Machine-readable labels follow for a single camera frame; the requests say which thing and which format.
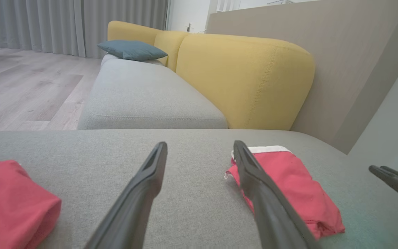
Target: throw pillow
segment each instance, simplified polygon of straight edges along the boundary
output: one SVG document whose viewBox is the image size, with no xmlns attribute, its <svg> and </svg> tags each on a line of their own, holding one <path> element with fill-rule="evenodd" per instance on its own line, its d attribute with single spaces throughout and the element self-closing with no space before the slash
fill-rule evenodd
<svg viewBox="0 0 398 249">
<path fill-rule="evenodd" d="M 142 41 L 104 41 L 98 44 L 98 47 L 119 58 L 140 62 L 167 56 L 166 52 Z"/>
</svg>

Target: red garment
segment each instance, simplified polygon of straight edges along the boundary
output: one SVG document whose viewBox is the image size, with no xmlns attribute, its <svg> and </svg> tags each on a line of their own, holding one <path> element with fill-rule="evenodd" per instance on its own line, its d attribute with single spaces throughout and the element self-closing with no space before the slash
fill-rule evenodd
<svg viewBox="0 0 398 249">
<path fill-rule="evenodd" d="M 313 180 L 302 161 L 282 146 L 249 147 L 264 171 L 273 179 L 316 239 L 344 233 L 340 211 L 320 184 Z M 240 185 L 234 159 L 226 173 Z M 253 203 L 244 195 L 253 210 Z"/>
<path fill-rule="evenodd" d="M 0 248 L 36 248 L 52 231 L 61 200 L 13 160 L 0 162 Z"/>
</svg>

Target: white trim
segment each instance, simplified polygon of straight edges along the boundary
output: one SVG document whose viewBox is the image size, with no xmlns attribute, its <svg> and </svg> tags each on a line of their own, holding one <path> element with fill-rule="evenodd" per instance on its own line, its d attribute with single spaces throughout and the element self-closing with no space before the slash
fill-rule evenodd
<svg viewBox="0 0 398 249">
<path fill-rule="evenodd" d="M 273 145 L 273 146 L 256 146 L 256 147 L 248 147 L 251 153 L 257 154 L 257 153 L 268 153 L 268 152 L 280 152 L 280 151 L 287 151 L 289 153 L 292 153 L 289 151 L 287 148 L 281 146 L 281 145 Z M 231 151 L 231 158 L 234 159 L 234 151 Z"/>
</svg>

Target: curtain fold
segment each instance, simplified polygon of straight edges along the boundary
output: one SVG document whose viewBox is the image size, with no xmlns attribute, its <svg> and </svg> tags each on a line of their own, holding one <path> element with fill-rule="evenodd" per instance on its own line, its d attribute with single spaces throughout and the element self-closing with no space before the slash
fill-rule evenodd
<svg viewBox="0 0 398 249">
<path fill-rule="evenodd" d="M 101 58 L 112 20 L 165 29 L 168 0 L 0 0 L 0 47 Z"/>
</svg>

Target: yellow sofa back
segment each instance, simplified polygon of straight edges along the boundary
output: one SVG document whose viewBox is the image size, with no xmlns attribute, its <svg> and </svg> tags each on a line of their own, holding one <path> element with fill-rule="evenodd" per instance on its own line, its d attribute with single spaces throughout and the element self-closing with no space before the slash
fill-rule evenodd
<svg viewBox="0 0 398 249">
<path fill-rule="evenodd" d="M 314 60 L 287 41 L 192 34 L 176 73 L 208 98 L 230 129 L 289 130 L 314 78 Z"/>
</svg>

